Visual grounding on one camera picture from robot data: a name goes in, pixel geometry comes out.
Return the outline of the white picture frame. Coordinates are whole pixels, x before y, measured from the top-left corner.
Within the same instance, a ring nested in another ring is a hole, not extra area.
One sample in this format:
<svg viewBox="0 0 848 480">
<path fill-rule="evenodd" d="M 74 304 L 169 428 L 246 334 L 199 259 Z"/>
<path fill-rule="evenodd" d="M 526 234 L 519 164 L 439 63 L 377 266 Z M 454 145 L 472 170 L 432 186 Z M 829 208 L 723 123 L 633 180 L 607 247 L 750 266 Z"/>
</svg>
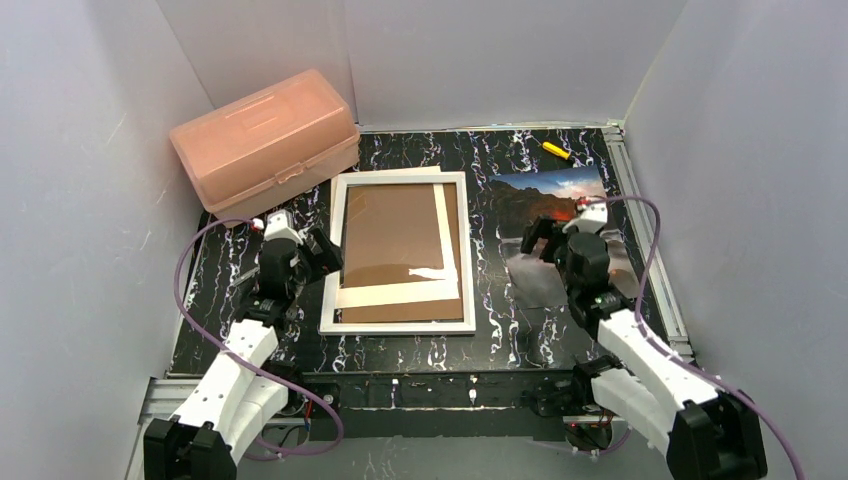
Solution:
<svg viewBox="0 0 848 480">
<path fill-rule="evenodd" d="M 439 171 L 434 167 L 403 169 L 419 171 Z M 466 180 L 458 187 L 454 184 L 444 186 L 444 197 L 448 208 L 448 223 L 453 242 L 453 255 L 459 273 L 459 296 L 463 301 L 463 320 L 460 322 L 427 321 L 405 323 L 354 323 L 340 321 L 343 309 L 330 310 L 324 306 L 324 293 L 321 306 L 319 331 L 323 335 L 446 335 L 471 334 L 476 330 L 474 306 L 474 288 L 472 259 L 470 252 L 470 226 Z M 336 243 L 344 253 L 344 240 Z"/>
</svg>

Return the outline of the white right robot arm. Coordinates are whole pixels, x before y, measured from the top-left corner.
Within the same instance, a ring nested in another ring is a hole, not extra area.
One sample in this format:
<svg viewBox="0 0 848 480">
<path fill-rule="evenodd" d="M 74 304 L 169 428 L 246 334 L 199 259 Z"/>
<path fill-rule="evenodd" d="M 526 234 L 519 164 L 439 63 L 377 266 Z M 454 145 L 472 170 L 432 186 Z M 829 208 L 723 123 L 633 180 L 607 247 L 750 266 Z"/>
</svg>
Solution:
<svg viewBox="0 0 848 480">
<path fill-rule="evenodd" d="M 760 421 L 730 393 L 690 372 L 650 328 L 634 300 L 610 279 L 604 218 L 586 211 L 568 222 L 541 215 L 520 250 L 543 240 L 542 261 L 564 284 L 572 319 L 606 355 L 575 366 L 572 399 L 621 416 L 665 458 L 675 479 L 762 479 L 768 473 Z"/>
</svg>

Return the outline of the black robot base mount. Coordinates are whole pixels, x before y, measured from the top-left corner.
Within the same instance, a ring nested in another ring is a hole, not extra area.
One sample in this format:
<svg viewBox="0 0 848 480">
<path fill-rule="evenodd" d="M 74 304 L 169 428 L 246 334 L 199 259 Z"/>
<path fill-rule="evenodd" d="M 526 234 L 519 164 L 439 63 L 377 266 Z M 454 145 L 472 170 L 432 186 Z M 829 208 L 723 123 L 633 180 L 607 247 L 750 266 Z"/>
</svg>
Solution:
<svg viewBox="0 0 848 480">
<path fill-rule="evenodd" d="M 308 374 L 347 439 L 529 437 L 606 447 L 618 421 L 572 394 L 568 370 Z"/>
</svg>

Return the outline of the sunset photo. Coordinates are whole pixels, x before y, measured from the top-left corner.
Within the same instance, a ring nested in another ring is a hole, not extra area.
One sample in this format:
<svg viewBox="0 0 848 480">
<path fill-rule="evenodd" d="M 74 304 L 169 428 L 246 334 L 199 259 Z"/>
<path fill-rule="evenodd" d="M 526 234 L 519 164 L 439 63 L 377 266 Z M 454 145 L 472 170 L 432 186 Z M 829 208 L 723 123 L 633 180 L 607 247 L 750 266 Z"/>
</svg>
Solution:
<svg viewBox="0 0 848 480">
<path fill-rule="evenodd" d="M 540 239 L 531 254 L 520 252 L 524 229 L 538 216 L 554 219 L 562 228 L 576 216 L 580 197 L 606 195 L 595 167 L 546 172 L 494 175 L 489 179 L 491 208 L 496 218 L 507 273 L 517 307 L 522 310 L 561 307 L 567 304 L 565 287 L 556 267 L 543 260 L 548 240 Z"/>
</svg>

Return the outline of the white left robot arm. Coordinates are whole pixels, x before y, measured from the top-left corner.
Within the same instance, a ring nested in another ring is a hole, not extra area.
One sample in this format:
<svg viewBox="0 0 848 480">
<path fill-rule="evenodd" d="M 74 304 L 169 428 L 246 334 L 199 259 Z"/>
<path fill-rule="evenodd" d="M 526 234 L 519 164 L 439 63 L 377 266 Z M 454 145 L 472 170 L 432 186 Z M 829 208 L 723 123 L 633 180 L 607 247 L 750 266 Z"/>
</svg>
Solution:
<svg viewBox="0 0 848 480">
<path fill-rule="evenodd" d="M 244 453 L 286 407 L 289 392 L 308 395 L 265 366 L 303 288 L 342 266 L 339 246 L 322 230 L 266 227 L 255 280 L 222 350 L 175 412 L 144 432 L 144 478 L 236 478 Z"/>
</svg>

